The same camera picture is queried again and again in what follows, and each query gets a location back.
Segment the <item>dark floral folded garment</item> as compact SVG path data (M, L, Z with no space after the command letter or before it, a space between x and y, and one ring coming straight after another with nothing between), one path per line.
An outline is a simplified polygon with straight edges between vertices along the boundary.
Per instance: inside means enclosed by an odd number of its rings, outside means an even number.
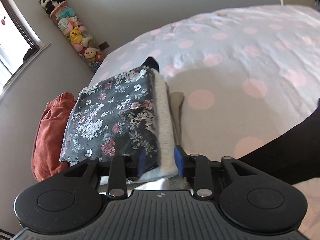
M155 70L141 66L83 88L67 121L61 162L111 161L145 149L144 171L158 166Z

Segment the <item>black wall outlet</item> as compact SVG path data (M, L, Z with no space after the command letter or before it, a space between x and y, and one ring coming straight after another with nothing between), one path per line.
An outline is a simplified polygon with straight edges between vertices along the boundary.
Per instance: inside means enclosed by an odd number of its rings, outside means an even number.
M109 44L107 42L103 42L102 44L99 45L99 48L101 50L105 50L109 47Z

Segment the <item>white fuzzy folded garment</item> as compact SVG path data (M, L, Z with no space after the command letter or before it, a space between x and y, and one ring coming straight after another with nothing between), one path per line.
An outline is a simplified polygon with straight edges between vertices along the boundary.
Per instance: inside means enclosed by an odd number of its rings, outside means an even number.
M155 106L156 137L158 140L158 167L145 172L139 182L173 177L177 174L174 161L174 132L169 107L168 89L160 74L155 73L155 90L153 93Z

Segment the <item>rust orange folded garment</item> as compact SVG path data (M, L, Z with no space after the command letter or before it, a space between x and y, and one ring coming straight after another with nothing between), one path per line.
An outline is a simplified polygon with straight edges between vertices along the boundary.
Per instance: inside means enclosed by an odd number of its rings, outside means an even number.
M31 171L40 182L69 167L60 161L63 136L75 105L74 95L64 92L46 104L40 118L31 154Z

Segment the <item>yellow pikachu plush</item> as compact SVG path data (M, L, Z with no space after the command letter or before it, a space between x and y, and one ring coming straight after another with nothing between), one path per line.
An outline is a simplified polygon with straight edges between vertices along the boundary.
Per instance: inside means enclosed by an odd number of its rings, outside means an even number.
M69 33L69 40L71 44L79 44L81 43L82 39L83 39L83 36L82 36L82 33L79 31L78 27L74 28Z

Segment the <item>beige folded garment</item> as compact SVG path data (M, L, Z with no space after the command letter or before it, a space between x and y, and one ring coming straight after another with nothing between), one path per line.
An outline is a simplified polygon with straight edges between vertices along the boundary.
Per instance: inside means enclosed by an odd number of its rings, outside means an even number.
M181 144L181 108L183 102L184 94L182 92L173 92L169 94L169 107L176 145Z

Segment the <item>navy folded garment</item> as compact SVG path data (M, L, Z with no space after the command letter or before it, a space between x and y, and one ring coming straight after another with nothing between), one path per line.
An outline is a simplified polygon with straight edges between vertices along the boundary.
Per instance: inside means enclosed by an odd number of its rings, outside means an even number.
M148 57L142 64L142 66L146 66L152 69L155 69L157 72L159 72L159 64L153 57Z

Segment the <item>panda plush toy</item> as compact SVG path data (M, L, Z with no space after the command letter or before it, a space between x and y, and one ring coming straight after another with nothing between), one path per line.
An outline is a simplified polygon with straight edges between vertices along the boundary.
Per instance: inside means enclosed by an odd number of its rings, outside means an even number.
M65 0L39 0L41 7L43 7L48 15Z

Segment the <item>pink polka dot bedsheet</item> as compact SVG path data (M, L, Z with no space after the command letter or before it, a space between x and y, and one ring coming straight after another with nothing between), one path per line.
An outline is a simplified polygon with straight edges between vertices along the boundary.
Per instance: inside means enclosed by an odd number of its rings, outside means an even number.
M223 9L144 33L109 54L91 84L154 57L182 92L181 143L211 160L263 146L319 99L319 12L298 5Z

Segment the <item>window with dark frame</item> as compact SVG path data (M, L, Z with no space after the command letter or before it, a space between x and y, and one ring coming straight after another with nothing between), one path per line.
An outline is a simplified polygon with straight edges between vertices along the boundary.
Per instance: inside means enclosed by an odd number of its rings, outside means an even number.
M1 0L1 97L50 43L43 43L14 0Z

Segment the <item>clear plush toy storage tube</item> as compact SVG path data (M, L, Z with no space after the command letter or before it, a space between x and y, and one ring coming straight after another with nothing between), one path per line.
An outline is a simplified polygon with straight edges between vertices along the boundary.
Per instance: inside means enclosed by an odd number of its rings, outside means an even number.
M77 54L96 72L102 64L105 54L83 25L74 10L66 1L54 3L54 9L49 16L68 40Z

